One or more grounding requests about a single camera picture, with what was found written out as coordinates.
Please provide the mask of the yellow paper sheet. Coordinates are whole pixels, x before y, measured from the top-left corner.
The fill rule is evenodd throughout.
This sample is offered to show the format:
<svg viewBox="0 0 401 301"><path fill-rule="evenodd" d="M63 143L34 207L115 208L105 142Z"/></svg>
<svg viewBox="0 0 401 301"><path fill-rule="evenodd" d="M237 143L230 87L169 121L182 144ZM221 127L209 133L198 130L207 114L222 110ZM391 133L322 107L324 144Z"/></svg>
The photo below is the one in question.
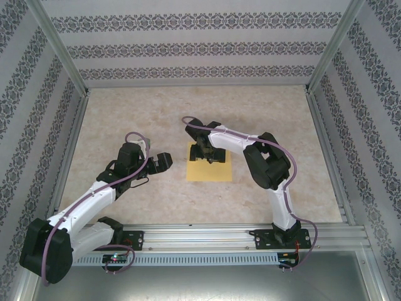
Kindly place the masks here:
<svg viewBox="0 0 401 301"><path fill-rule="evenodd" d="M225 163L208 163L205 159L190 161L190 148L194 142L187 143L186 180L191 182L232 182L231 153L226 151Z"/></svg>

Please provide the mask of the circuit board with green light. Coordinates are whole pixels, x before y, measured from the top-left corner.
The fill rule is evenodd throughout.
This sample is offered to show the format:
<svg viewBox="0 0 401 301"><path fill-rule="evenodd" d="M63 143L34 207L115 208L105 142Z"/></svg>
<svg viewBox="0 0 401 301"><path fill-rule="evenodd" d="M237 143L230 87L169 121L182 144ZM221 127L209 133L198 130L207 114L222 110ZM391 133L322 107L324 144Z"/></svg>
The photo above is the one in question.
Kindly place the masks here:
<svg viewBox="0 0 401 301"><path fill-rule="evenodd" d="M103 264L119 264L119 265L124 265L128 262L128 256L123 255L123 254L104 254L102 258L102 263Z"/></svg>

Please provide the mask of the small circuit board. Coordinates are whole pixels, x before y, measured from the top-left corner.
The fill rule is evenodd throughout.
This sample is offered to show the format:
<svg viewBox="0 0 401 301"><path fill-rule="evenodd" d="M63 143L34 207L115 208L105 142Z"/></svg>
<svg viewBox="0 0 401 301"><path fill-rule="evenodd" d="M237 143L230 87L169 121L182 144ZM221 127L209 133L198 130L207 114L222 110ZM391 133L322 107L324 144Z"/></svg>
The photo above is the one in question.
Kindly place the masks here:
<svg viewBox="0 0 401 301"><path fill-rule="evenodd" d="M294 268L299 263L299 253L278 253L281 268Z"/></svg>

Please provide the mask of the grey metal panel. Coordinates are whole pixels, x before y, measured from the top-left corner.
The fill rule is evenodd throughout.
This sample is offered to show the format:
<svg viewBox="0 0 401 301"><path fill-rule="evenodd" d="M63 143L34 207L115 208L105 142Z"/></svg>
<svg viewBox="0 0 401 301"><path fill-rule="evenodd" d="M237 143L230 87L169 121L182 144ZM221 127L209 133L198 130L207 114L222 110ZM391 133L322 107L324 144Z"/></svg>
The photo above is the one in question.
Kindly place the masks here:
<svg viewBox="0 0 401 301"><path fill-rule="evenodd" d="M269 266L74 268L34 301L370 301L355 273L311 275Z"/></svg>

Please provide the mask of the aluminium side rail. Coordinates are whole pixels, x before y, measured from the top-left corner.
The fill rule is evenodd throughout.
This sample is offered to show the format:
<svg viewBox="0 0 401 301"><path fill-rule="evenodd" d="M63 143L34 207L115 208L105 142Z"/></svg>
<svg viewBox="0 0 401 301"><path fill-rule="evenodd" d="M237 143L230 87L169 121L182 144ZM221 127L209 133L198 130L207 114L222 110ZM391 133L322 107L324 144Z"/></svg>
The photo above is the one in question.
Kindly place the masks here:
<svg viewBox="0 0 401 301"><path fill-rule="evenodd" d="M327 136L320 111L318 110L316 100L314 98L314 95L310 93L307 88L305 88L305 96L321 146L331 185L333 187L336 201L338 203L341 218L345 223L349 224L350 226L356 226L357 222L354 219L352 209L350 207L350 203L348 201L346 191L341 180L340 173L338 172L334 153L331 149L330 141Z"/></svg>
<svg viewBox="0 0 401 301"><path fill-rule="evenodd" d="M91 90L88 89L85 94L82 95L79 106L77 106L76 108L73 123L71 125L70 133L68 136L67 145L65 147L63 158L61 160L61 165L56 176L56 182L51 193L51 199L46 212L46 218L51 217L59 210L68 178L68 173L70 171L71 163L73 160L73 155L76 149L76 144L78 142L81 126L88 105L90 93Z"/></svg>

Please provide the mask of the aluminium mounting rail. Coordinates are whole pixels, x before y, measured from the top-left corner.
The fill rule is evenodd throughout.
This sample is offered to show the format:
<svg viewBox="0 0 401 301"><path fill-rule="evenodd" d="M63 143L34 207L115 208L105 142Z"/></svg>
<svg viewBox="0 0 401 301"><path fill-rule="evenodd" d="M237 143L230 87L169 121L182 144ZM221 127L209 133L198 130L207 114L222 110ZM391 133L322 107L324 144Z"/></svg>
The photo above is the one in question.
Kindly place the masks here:
<svg viewBox="0 0 401 301"><path fill-rule="evenodd" d="M270 224L126 224L125 230L143 231L144 253L228 253L254 251L251 230ZM313 251L358 251L371 248L364 226L318 223Z"/></svg>

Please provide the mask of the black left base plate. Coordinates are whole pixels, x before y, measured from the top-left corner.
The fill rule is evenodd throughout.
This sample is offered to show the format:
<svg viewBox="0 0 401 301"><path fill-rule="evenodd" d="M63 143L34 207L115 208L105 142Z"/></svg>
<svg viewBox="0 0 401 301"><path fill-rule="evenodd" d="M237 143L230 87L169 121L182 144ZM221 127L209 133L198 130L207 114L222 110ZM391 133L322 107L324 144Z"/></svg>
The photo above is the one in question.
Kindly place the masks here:
<svg viewBox="0 0 401 301"><path fill-rule="evenodd" d="M143 231L123 231L122 245L131 247L134 251L142 251L144 242Z"/></svg>

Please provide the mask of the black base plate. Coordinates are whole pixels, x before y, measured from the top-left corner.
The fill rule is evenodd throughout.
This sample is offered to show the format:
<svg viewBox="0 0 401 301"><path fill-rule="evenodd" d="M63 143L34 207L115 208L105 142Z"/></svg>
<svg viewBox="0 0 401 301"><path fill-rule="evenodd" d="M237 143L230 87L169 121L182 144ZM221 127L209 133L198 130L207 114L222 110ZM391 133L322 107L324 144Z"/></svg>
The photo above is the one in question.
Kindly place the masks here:
<svg viewBox="0 0 401 301"><path fill-rule="evenodd" d="M250 230L248 234L254 238L257 250L283 250L295 249L298 246L302 250L311 248L311 239L308 230L300 229L294 238L286 243L280 243L274 236L274 230Z"/></svg>
<svg viewBox="0 0 401 301"><path fill-rule="evenodd" d="M122 245L131 247L134 251L142 251L144 242L143 231L123 231Z"/></svg>

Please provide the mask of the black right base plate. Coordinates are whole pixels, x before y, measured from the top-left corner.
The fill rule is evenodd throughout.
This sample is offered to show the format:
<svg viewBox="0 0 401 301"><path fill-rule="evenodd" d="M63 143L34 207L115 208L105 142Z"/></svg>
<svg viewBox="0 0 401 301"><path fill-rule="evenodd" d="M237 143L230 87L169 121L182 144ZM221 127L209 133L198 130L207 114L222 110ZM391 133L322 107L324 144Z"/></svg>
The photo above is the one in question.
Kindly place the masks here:
<svg viewBox="0 0 401 301"><path fill-rule="evenodd" d="M280 243L274 236L274 230L250 230L248 234L254 238L257 250L283 250L295 249L298 246L302 250L311 248L311 239L308 230L300 229L294 238L286 243Z"/></svg>

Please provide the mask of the aluminium frame post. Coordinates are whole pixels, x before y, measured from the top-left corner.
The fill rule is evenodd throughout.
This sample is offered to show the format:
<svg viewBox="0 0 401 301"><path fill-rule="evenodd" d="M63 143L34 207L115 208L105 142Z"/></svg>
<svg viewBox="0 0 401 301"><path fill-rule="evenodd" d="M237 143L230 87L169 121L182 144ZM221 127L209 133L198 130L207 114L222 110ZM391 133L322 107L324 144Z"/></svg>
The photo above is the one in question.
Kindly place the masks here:
<svg viewBox="0 0 401 301"><path fill-rule="evenodd" d="M325 48L322 57L320 58L309 82L305 85L305 92L311 93L313 92L321 78L323 77L328 65L330 64L332 58L334 57L337 49L340 47L342 41L346 36L346 32L349 30L350 26L354 22L356 16L360 12L363 4L366 0L350 0L348 7L346 8L343 16L338 23L338 26L333 33L327 47Z"/></svg>
<svg viewBox="0 0 401 301"><path fill-rule="evenodd" d="M47 40L49 41L52 49L60 59L60 62L64 66L67 74L69 75L74 86L80 92L81 95L88 92L88 88L82 79L80 72L75 66L73 59L68 52L64 42L59 36L51 18L44 9L41 0L25 0L29 10L32 12L35 20L38 22Z"/></svg>

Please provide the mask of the aluminium frame beam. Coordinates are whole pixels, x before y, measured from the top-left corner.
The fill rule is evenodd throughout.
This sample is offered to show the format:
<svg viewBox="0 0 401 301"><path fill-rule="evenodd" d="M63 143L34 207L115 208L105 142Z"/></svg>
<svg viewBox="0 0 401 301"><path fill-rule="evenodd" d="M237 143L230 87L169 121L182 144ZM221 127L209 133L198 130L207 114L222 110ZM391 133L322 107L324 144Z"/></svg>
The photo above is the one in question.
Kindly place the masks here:
<svg viewBox="0 0 401 301"><path fill-rule="evenodd" d="M37 285L39 283L39 276L24 270L18 278L14 297L12 301L33 301Z"/></svg>
<svg viewBox="0 0 401 301"><path fill-rule="evenodd" d="M362 248L355 254L369 301L390 301L373 251Z"/></svg>

